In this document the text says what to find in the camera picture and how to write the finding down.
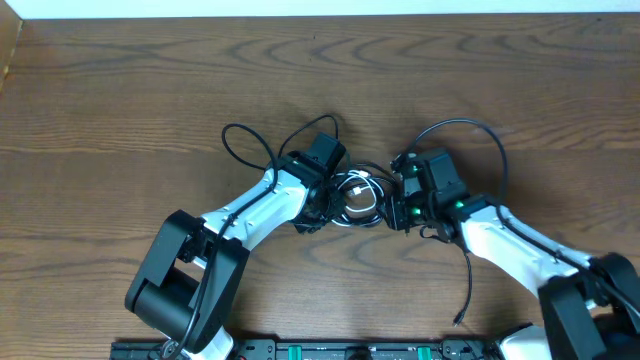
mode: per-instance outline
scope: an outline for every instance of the wood grain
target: wood grain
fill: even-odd
[[[437,120],[492,124],[509,205],[580,249],[640,265],[640,17],[409,16],[31,21],[0,99],[0,358],[105,358],[157,337],[124,294],[164,218],[223,206],[260,174],[230,122],[276,147],[325,112],[358,159],[388,162]],[[320,129],[329,129],[328,124]],[[308,146],[303,133],[291,148]],[[234,134],[242,156],[259,144]],[[439,132],[477,191],[497,151]],[[477,258],[463,326],[460,251],[384,227],[284,226],[255,249],[229,327],[282,338],[492,335],[540,322],[535,298]]]

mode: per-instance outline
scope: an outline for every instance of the white backdrop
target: white backdrop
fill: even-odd
[[[640,0],[6,0],[23,19],[640,12]]]

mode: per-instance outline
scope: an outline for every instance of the white wall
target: white wall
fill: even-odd
[[[6,0],[23,19],[640,12],[640,0]]]

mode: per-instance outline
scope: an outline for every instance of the wooden board edge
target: wooden board edge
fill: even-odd
[[[9,64],[16,51],[21,29],[22,19],[4,0],[0,0],[0,91],[9,74]]]

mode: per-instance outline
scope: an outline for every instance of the wooden table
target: wooden table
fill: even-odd
[[[355,159],[386,164],[454,116],[493,125],[508,205],[549,236],[640,265],[640,16],[29,21],[0,99],[0,358],[100,358],[159,334],[124,294],[165,217],[223,206],[261,174],[221,128],[272,147],[332,112]],[[319,129],[329,130],[329,124]],[[304,149],[315,133],[301,134]],[[241,133],[232,146],[266,161]],[[446,146],[475,191],[499,157],[481,131]],[[253,252],[228,323],[282,338],[492,335],[536,299],[458,248],[373,230],[282,226]]]

